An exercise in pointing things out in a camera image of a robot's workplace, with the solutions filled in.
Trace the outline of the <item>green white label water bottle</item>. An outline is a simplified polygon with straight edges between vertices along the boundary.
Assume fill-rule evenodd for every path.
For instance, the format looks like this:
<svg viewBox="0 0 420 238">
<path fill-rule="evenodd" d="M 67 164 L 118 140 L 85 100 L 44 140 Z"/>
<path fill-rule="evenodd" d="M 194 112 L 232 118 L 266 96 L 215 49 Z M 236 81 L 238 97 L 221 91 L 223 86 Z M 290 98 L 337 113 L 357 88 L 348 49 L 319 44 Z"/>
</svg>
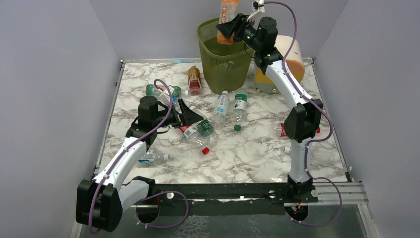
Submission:
<svg viewBox="0 0 420 238">
<path fill-rule="evenodd" d="M 248 97 L 244 91 L 239 91 L 235 94 L 233 116 L 235 117 L 234 131 L 239 132 L 246 118 Z"/>
</svg>

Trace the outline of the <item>red label bottle red cap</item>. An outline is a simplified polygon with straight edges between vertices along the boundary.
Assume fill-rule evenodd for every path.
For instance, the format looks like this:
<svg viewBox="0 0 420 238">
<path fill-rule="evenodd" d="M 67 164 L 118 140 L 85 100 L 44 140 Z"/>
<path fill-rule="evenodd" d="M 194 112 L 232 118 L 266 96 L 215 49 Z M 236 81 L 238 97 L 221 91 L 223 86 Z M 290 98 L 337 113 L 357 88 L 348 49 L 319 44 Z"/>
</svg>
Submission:
<svg viewBox="0 0 420 238">
<path fill-rule="evenodd" d="M 193 147 L 200 149 L 203 155 L 207 155 L 210 151 L 208 148 L 208 143 L 200 135 L 198 130 L 193 125 L 182 126 L 179 128 L 179 131 L 185 137 L 187 142 Z"/>
</svg>

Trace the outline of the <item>red label water bottle right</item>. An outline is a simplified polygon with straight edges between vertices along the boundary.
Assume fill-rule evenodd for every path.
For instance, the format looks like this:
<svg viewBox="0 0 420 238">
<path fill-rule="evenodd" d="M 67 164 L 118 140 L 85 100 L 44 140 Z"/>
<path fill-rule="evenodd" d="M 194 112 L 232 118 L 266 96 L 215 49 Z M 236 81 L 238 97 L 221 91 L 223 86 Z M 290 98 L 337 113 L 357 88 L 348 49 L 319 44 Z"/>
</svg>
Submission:
<svg viewBox="0 0 420 238">
<path fill-rule="evenodd" d="M 309 122 L 304 123 L 287 123 L 286 125 L 280 123 L 274 128 L 277 137 L 284 137 L 297 142 L 302 142 L 307 138 L 313 138 L 320 132 L 320 128 L 316 124 Z"/>
</svg>

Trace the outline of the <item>green ribbed plastic bin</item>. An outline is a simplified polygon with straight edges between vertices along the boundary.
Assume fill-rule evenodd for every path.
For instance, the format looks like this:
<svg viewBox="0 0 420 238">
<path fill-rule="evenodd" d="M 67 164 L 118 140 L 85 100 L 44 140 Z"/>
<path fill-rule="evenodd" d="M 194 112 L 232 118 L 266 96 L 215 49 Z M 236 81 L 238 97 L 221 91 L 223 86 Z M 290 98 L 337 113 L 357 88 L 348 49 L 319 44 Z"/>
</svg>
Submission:
<svg viewBox="0 0 420 238">
<path fill-rule="evenodd" d="M 213 18 L 197 28 L 204 79 L 216 94 L 232 92 L 244 85 L 254 50 L 243 42 L 232 45 L 217 41 L 219 19 Z"/>
</svg>

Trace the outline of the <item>green Cestbon label water bottle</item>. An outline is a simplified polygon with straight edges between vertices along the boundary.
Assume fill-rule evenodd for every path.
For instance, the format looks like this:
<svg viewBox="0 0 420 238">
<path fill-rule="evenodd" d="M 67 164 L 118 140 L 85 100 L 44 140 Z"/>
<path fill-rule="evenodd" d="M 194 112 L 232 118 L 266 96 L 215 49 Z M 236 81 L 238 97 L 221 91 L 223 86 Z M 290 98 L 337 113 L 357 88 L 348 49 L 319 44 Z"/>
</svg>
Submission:
<svg viewBox="0 0 420 238">
<path fill-rule="evenodd" d="M 192 111 L 203 117 L 203 120 L 194 124 L 197 131 L 203 139 L 210 145 L 215 145 L 218 139 L 217 133 L 211 123 L 206 119 L 205 115 L 201 113 L 194 105 L 190 107 Z"/>
</svg>

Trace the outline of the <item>round drawer box gold knobs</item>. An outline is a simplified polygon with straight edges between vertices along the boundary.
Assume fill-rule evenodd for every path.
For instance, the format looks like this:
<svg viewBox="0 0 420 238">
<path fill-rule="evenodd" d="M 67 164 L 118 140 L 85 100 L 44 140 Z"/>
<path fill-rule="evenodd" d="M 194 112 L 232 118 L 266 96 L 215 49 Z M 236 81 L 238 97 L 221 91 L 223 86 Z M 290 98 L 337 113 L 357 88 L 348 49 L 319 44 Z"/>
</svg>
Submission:
<svg viewBox="0 0 420 238">
<path fill-rule="evenodd" d="M 277 35 L 275 46 L 284 56 L 292 43 L 293 37 Z M 305 75 L 305 67 L 302 60 L 300 46 L 297 40 L 294 41 L 290 53 L 286 56 L 286 63 L 293 76 L 300 83 Z M 257 92 L 279 94 L 273 82 L 265 76 L 260 69 L 254 66 L 254 83 Z"/>
</svg>

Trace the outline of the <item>blue label bottle front left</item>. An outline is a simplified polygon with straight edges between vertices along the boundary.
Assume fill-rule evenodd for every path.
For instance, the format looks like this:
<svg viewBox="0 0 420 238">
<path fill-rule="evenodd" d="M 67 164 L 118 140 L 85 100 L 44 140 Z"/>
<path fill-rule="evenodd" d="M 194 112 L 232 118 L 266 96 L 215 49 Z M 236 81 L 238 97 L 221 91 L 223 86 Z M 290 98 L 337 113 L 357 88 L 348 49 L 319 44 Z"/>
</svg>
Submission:
<svg viewBox="0 0 420 238">
<path fill-rule="evenodd" d="M 138 162 L 146 165 L 159 165 L 170 160 L 170 154 L 156 148 L 150 148 L 138 159 Z"/>
</svg>

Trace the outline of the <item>orange jasmine tea bottle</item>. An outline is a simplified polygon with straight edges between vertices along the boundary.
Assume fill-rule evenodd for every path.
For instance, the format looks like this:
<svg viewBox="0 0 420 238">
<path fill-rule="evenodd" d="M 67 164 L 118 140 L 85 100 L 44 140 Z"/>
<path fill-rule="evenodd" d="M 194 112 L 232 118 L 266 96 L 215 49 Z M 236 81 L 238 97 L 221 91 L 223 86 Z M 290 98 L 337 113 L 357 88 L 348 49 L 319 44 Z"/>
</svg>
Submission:
<svg viewBox="0 0 420 238">
<path fill-rule="evenodd" d="M 219 24 L 229 22 L 237 15 L 239 0 L 221 0 Z M 225 38 L 220 31 L 217 32 L 217 41 L 221 44 L 232 45 L 233 37 Z"/>
</svg>

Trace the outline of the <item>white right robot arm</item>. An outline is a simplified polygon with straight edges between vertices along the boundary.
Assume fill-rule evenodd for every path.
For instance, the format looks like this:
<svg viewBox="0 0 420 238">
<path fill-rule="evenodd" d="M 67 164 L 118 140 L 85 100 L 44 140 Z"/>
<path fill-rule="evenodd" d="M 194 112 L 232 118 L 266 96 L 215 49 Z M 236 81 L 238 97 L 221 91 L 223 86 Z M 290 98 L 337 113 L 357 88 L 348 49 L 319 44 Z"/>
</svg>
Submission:
<svg viewBox="0 0 420 238">
<path fill-rule="evenodd" d="M 232 31 L 235 41 L 243 41 L 254 52 L 256 66 L 276 86 L 289 107 L 284 129 L 291 141 L 291 169 L 288 183 L 294 186 L 310 186 L 308 161 L 310 143 L 320 126 L 323 102 L 313 98 L 299 85 L 285 61 L 285 55 L 276 47 L 277 23 L 271 17 L 263 17 L 257 28 L 248 16 L 238 15 Z"/>
</svg>

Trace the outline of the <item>green bottle back left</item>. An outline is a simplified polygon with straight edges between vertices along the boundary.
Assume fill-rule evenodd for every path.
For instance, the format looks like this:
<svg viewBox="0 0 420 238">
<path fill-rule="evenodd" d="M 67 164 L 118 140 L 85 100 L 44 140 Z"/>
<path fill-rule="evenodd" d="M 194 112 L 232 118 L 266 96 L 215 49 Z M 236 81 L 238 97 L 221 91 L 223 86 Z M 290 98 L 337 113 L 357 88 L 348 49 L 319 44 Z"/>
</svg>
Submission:
<svg viewBox="0 0 420 238">
<path fill-rule="evenodd" d="M 179 86 L 169 85 L 169 88 L 173 96 L 178 97 L 178 98 L 182 97 L 183 91 Z M 158 88 L 156 88 L 153 84 L 148 84 L 145 89 L 147 96 L 155 96 L 155 97 L 158 97 L 161 93 L 165 91 L 166 91 L 165 87 L 159 86 Z"/>
</svg>

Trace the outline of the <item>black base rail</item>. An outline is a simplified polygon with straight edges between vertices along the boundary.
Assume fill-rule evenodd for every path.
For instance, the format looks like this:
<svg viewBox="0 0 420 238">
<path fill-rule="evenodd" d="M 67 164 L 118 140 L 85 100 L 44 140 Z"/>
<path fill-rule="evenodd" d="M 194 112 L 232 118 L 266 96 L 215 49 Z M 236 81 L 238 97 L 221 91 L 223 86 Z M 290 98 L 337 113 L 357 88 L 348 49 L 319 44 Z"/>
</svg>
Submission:
<svg viewBox="0 0 420 238">
<path fill-rule="evenodd" d="M 161 216 L 284 215 L 286 206 L 318 202 L 314 189 L 296 192 L 287 183 L 155 184 L 149 194 L 159 198 L 135 205 L 144 214 Z"/>
</svg>

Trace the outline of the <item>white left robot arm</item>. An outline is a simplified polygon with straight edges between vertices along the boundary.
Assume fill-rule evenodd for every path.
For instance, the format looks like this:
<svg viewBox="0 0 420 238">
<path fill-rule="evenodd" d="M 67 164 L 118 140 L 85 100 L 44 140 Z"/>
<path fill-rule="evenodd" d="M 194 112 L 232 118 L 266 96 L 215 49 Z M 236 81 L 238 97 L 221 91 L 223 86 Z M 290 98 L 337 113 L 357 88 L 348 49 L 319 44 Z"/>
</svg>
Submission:
<svg viewBox="0 0 420 238">
<path fill-rule="evenodd" d="M 114 231 L 123 213 L 138 201 L 156 199 L 155 210 L 160 210 L 160 198 L 168 191 L 157 193 L 153 179 L 137 176 L 127 185 L 123 182 L 138 159 L 150 151 L 158 129 L 192 126 L 204 120 L 182 99 L 178 102 L 180 110 L 172 100 L 165 104 L 154 96 L 142 97 L 138 114 L 111 162 L 91 180 L 79 183 L 75 218 L 76 222 L 87 225 L 90 233 Z"/>
</svg>

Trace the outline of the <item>white Suntory oolong tea bottle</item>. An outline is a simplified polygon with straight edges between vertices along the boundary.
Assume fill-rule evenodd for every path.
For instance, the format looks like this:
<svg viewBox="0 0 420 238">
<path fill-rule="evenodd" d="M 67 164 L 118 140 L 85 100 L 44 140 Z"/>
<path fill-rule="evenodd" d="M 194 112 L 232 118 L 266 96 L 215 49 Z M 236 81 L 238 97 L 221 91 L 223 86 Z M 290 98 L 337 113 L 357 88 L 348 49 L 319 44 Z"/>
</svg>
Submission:
<svg viewBox="0 0 420 238">
<path fill-rule="evenodd" d="M 212 122 L 215 127 L 224 127 L 228 105 L 228 91 L 223 91 L 217 97 L 215 109 L 212 114 Z"/>
</svg>

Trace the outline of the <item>brown red tea bottle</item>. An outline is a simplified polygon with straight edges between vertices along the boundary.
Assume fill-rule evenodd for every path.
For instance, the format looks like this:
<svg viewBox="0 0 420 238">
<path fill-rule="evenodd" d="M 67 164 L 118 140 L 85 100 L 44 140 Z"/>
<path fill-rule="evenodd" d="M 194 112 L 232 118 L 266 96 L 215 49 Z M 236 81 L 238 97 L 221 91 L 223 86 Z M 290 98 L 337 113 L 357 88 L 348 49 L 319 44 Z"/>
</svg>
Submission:
<svg viewBox="0 0 420 238">
<path fill-rule="evenodd" d="M 192 66 L 188 70 L 188 94 L 191 96 L 201 95 L 202 86 L 201 86 L 201 76 L 200 71 L 195 67 Z"/>
</svg>

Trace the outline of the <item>clear unlabelled bottle front right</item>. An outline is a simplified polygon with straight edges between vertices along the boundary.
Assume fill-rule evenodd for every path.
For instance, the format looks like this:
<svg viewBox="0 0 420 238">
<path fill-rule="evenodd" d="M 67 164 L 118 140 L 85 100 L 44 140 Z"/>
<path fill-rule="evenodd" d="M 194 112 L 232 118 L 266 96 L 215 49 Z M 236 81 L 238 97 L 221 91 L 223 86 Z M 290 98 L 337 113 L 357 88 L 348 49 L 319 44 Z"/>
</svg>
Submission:
<svg viewBox="0 0 420 238">
<path fill-rule="evenodd" d="M 284 154 L 288 155 L 290 158 L 292 158 L 291 146 L 287 146 L 287 145 L 282 146 L 281 151 L 284 152 Z M 334 161 L 335 159 L 336 159 L 336 155 L 334 152 L 315 146 L 315 147 L 312 147 L 311 155 L 308 158 L 308 162 Z"/>
</svg>

